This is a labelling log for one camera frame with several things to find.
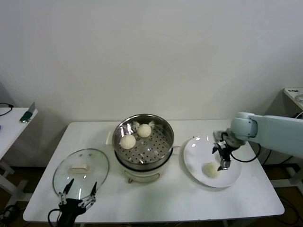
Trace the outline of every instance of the cable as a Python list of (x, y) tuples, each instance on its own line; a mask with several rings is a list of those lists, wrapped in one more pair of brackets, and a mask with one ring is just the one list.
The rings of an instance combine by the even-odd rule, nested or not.
[(29, 226), (31, 224), (31, 222), (29, 222), (29, 223), (27, 223), (25, 226), (23, 226), (23, 227), (27, 227), (27, 226)]
[(280, 220), (278, 218), (275, 218), (277, 221), (279, 221), (279, 222), (281, 222), (281, 223), (283, 223), (285, 225), (292, 226), (292, 225), (297, 224), (299, 222), (299, 220), (303, 220), (302, 217), (300, 216), (298, 210), (296, 209), (296, 207), (287, 198), (285, 198), (285, 197), (283, 197), (281, 195), (279, 195), (279, 198), (285, 200), (285, 201), (281, 200), (281, 202), (284, 205), (287, 205), (288, 207), (290, 207), (296, 213), (296, 220), (294, 222), (287, 223), (287, 222), (284, 222), (284, 221), (282, 221), (282, 220)]
[(299, 116), (301, 116), (303, 114), (303, 111), (301, 112), (301, 113), (299, 113), (296, 117), (295, 117), (295, 119), (297, 119)]
[(54, 227), (54, 226), (53, 226), (52, 223), (51, 223), (50, 215), (51, 215), (51, 213), (54, 212), (54, 211), (60, 211), (60, 210), (59, 210), (59, 209), (52, 209), (50, 212), (48, 212), (48, 215), (47, 215), (47, 221), (48, 221), (48, 223), (49, 223), (49, 225), (50, 225), (51, 227)]
[(269, 158), (269, 156), (270, 156), (271, 152), (272, 152), (272, 150), (270, 150), (270, 151), (269, 151), (269, 153), (268, 153), (268, 155), (267, 155), (267, 157), (266, 157), (266, 159), (265, 159), (265, 161), (263, 162), (263, 164), (262, 164), (262, 165), (265, 165), (265, 163), (267, 162), (267, 160), (268, 160), (268, 158)]
[(283, 163), (289, 161), (289, 160), (292, 159), (292, 158), (293, 158), (293, 156), (291, 155), (289, 158), (285, 159), (283, 162), (280, 162), (278, 165), (283, 164)]
[(258, 153), (256, 154), (256, 156), (253, 157), (253, 158), (250, 159), (250, 160), (247, 160), (247, 161), (243, 161), (243, 160), (237, 159), (232, 153), (230, 153), (230, 154), (231, 154), (231, 156), (232, 156), (233, 159), (235, 159), (235, 160), (237, 160), (237, 161), (239, 161), (239, 162), (245, 162), (245, 163), (247, 163), (247, 162), (252, 162), (252, 161), (255, 160), (255, 159), (259, 156), (259, 154), (261, 153), (261, 145), (260, 145), (260, 144), (258, 144), (258, 145), (259, 145), (259, 151), (258, 151)]
[(0, 103), (0, 104), (5, 104), (5, 105), (8, 105), (9, 106), (9, 108), (10, 108), (10, 110), (9, 111), (7, 111), (6, 113), (4, 113), (4, 114), (0, 114), (0, 116), (4, 116), (4, 115), (6, 115), (6, 114), (8, 114), (10, 111), (12, 111), (12, 109), (14, 108), (14, 106), (12, 105), (12, 104), (8, 104), (8, 103)]

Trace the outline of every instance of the metal steamer pot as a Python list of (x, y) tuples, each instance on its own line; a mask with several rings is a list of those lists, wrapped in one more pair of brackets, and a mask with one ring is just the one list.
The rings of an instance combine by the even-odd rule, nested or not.
[[(137, 134), (139, 125), (149, 124), (151, 134), (142, 138)], [(134, 135), (136, 144), (131, 149), (123, 149), (120, 140), (125, 135)], [(113, 133), (112, 143), (118, 161), (126, 168), (147, 172), (164, 165), (172, 154), (174, 132), (170, 124), (152, 114), (138, 114), (122, 121)]]

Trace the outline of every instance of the floor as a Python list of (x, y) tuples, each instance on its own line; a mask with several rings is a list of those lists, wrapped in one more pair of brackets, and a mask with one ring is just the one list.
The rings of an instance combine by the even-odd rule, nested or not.
[[(44, 168), (15, 168), (15, 174), (9, 175), (8, 179), (15, 185), (18, 185), (21, 179), (28, 179), (29, 184), (25, 188), (25, 192), (34, 192), (36, 185), (39, 182), (43, 174)], [(289, 178), (288, 173), (280, 167), (271, 167), (266, 169), (266, 173), (271, 180), (275, 179), (286, 179)], [(296, 188), (278, 188), (276, 189), (277, 194), (287, 198), (297, 209), (299, 215), (303, 217), (303, 196)], [(4, 209), (5, 204), (9, 200), (9, 194), (4, 190), (0, 189), (0, 210)], [(17, 206), (20, 209), (24, 209), (26, 207), (26, 202), (18, 202)], [(8, 224), (8, 227), (24, 227), (28, 225), (28, 227), (48, 227), (49, 225), (46, 223), (27, 223), (22, 219), (22, 212), (19, 214), (18, 218)], [(285, 214), (279, 217), (280, 220), (291, 223), (296, 219), (296, 213), (289, 208), (289, 206), (285, 205)], [(113, 225), (113, 224), (100, 224), (100, 225), (86, 225), (86, 227), (128, 227), (130, 225)], [(159, 224), (139, 224), (132, 225), (133, 227), (223, 227), (222, 221), (205, 221), (205, 222), (186, 222), (186, 223), (159, 223)], [(253, 222), (250, 227), (285, 227), (288, 225), (282, 224), (275, 217), (269, 218), (259, 218), (255, 222)], [(303, 227), (303, 220), (300, 219), (296, 225), (292, 226), (300, 226)]]

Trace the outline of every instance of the green object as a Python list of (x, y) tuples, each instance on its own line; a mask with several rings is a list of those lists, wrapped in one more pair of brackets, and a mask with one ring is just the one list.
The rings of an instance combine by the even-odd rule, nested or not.
[(28, 123), (30, 121), (30, 118), (33, 116), (33, 112), (35, 111), (35, 109), (36, 109), (35, 103), (32, 103), (28, 111), (26, 111), (21, 117), (20, 122)]
[(27, 123), (29, 122), (30, 118), (33, 116), (33, 113), (26, 111), (23, 116), (21, 117), (20, 121), (22, 123)]

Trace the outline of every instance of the glass lid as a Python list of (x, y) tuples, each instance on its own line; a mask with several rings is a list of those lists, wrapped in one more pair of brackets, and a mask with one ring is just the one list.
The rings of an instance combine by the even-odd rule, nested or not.
[(53, 189), (57, 195), (74, 179), (67, 198), (83, 199), (90, 195), (95, 182), (97, 190), (109, 171), (107, 156), (97, 149), (78, 150), (69, 155), (57, 167), (53, 175)]

